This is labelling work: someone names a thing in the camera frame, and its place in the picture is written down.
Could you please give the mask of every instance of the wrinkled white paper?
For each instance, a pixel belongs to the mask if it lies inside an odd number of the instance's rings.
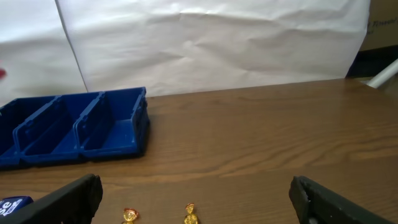
[[[369,0],[59,0],[89,91],[148,95],[345,77]]]
[[[14,98],[86,91],[54,0],[1,0],[0,106]]]

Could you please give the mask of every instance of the gold wrapped candy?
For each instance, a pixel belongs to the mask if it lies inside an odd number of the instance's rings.
[[[189,203],[185,209],[188,212],[188,215],[184,219],[184,224],[198,224],[198,217],[193,213],[193,208],[195,204]]]
[[[125,219],[122,224],[133,224],[132,221],[136,220],[139,216],[139,212],[133,208],[125,208],[123,212],[123,217]]]

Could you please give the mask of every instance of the white tube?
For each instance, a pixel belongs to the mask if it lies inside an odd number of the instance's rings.
[[[398,73],[398,59],[395,62],[392,62],[387,68],[378,73],[375,77],[373,77],[370,81],[368,81],[368,86],[373,88],[377,88],[381,86],[385,81],[393,77],[396,73]]]

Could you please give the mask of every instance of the wooden table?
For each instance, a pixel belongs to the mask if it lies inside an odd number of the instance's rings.
[[[288,197],[306,175],[398,222],[398,105],[352,80],[148,98],[146,156],[0,173],[0,196],[43,197],[87,174],[104,195],[93,223],[298,223]]]

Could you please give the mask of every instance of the bin compartment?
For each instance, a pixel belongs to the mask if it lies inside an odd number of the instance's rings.
[[[56,96],[14,131],[21,159],[29,164],[77,161],[73,124],[98,93]]]
[[[52,99],[54,96],[20,98],[0,108],[0,167],[18,165],[20,156],[12,136],[13,130]]]
[[[101,92],[75,123],[77,145],[87,158],[139,155],[149,125],[145,88]]]

